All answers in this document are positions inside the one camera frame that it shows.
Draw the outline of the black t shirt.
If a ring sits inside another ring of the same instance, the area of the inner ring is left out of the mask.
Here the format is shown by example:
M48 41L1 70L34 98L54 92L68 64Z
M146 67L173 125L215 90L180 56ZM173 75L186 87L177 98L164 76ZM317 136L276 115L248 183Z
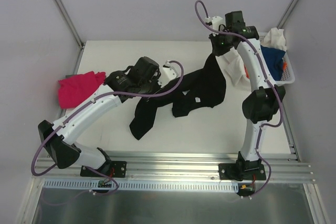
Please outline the black t shirt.
M172 105L172 114L179 118L199 108L213 108L224 101L226 79L217 62L210 54L202 69L183 76L181 84L171 93L158 98L142 98L129 125L131 134L140 140L154 125L159 107Z

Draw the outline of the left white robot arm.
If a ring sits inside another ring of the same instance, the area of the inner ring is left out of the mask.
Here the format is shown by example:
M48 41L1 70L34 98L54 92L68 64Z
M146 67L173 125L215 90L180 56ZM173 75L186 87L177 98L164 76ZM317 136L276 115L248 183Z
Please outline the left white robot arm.
M89 98L70 113L38 125L41 148L45 149L59 169L74 164L91 168L97 175L106 175L111 159L101 148L87 147L78 137L106 112L133 97L156 98L174 91L182 82L184 70L174 68L175 60L160 66L149 57L141 57L135 65L110 73Z

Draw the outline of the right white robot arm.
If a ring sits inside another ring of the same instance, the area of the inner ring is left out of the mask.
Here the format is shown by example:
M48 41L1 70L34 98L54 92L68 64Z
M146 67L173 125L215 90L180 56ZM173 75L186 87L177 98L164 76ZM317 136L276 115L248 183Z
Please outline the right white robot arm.
M241 11L227 13L224 18L207 17L213 53L222 56L236 49L246 67L251 93L243 101L243 115L247 120L245 139L235 166L235 174L247 179L261 165L260 147L270 121L282 112L284 87L278 86L268 70L255 26L247 26Z

